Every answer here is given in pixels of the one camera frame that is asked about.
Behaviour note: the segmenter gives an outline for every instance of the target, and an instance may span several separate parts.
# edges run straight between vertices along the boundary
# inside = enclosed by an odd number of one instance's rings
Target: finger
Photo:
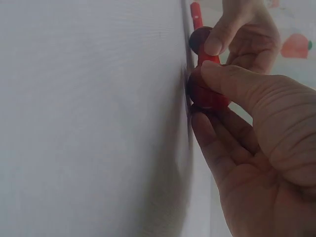
[[[205,52],[212,56],[224,52],[242,25],[243,21],[239,16],[232,17],[229,14],[224,14],[211,30],[205,41]]]
[[[212,90],[227,96],[251,116],[254,106],[269,92],[269,89],[279,86],[269,76],[234,65],[221,67],[210,61],[204,61],[201,75]]]
[[[216,136],[222,142],[226,151],[231,155],[231,158],[236,164],[245,163],[252,158],[252,154],[240,145],[215,115],[208,113],[207,116],[213,126]]]
[[[205,160],[219,185],[236,167],[223,144],[217,139],[208,117],[203,113],[195,113],[191,119],[192,128],[201,147]]]
[[[269,49],[261,52],[254,60],[251,71],[261,74],[268,74],[276,60],[278,49]]]
[[[245,147],[252,155],[260,151],[253,127],[230,109],[216,114],[219,121],[231,133],[231,135]]]
[[[232,64],[232,62],[233,62],[236,58],[237,58],[237,54],[230,53],[230,54],[228,55],[226,64],[227,64],[227,65]]]

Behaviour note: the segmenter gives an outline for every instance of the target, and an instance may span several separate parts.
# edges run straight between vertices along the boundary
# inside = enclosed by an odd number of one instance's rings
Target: red toy
[[[198,55],[197,68],[191,73],[188,81],[188,93],[195,105],[202,109],[223,110],[230,101],[223,95],[212,91],[204,82],[199,67],[205,60],[220,63],[218,56],[210,56],[204,51],[204,43],[212,30],[211,27],[200,27],[189,40],[190,48]]]

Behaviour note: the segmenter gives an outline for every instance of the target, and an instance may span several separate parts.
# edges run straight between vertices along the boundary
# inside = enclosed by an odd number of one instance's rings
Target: palm
[[[302,232],[302,227],[309,233],[316,219],[316,206],[311,201],[315,201],[311,197],[314,197],[316,183],[308,183],[307,175],[301,170],[306,160],[281,157],[275,149],[275,144],[282,145],[284,134],[293,125],[285,125],[285,130],[282,126],[271,130],[267,122],[269,118],[279,120],[274,116],[284,116],[282,113],[294,112],[285,109],[277,114],[272,110],[263,112],[265,116],[259,113],[254,117],[256,132],[230,110],[207,113],[207,117],[198,114],[192,121],[195,133],[204,133],[205,140],[200,140],[199,144],[219,188],[225,219],[235,237],[296,236],[296,232]],[[299,121],[306,123],[304,116],[310,117],[302,115]],[[271,135],[265,133],[267,130],[275,136],[270,139],[271,146],[267,146],[267,137]],[[293,139],[298,144],[300,136]]]
[[[290,236],[308,208],[267,160],[262,152],[257,153],[238,165],[219,186],[225,218],[234,236]]]
[[[279,49],[279,35],[273,25],[269,29],[255,24],[241,27],[229,46],[227,64],[258,73],[270,71]]]

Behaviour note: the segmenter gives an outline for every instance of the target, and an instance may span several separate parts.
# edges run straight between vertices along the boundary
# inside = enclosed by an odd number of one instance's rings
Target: white surface
[[[209,236],[186,6],[0,2],[1,236]]]

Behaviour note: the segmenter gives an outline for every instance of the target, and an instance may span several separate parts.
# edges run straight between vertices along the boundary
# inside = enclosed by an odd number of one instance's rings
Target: skin
[[[227,48],[227,64],[262,74],[271,70],[280,36],[261,0],[223,0],[223,16],[205,42],[205,52],[219,55]]]
[[[229,109],[192,114],[232,235],[316,236],[316,92],[210,61],[201,74],[253,118],[251,126]]]

